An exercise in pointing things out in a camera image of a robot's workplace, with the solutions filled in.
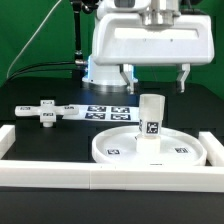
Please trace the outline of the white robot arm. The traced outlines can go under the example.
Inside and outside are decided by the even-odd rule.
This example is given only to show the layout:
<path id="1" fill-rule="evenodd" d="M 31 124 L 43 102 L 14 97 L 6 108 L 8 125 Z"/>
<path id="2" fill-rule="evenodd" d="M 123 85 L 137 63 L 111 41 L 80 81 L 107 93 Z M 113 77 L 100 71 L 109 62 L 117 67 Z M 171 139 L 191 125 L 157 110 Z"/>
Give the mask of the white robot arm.
<path id="1" fill-rule="evenodd" d="M 83 82 L 105 92 L 132 92 L 136 66 L 176 66 L 177 88 L 193 65 L 214 58 L 211 18 L 181 11 L 181 0 L 102 0 Z"/>

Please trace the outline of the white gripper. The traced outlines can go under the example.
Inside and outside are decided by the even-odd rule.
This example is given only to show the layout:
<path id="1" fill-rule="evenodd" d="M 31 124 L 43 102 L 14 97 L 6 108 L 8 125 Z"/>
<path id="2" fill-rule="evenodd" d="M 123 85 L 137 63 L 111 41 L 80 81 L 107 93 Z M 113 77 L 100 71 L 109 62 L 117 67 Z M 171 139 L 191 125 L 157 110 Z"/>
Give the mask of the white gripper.
<path id="1" fill-rule="evenodd" d="M 92 58 L 99 65 L 119 65 L 127 90 L 134 93 L 132 65 L 177 65 L 176 88 L 185 91 L 190 65 L 207 64 L 214 57 L 211 19 L 182 15 L 171 27 L 144 26 L 136 13 L 107 14 L 93 34 Z"/>

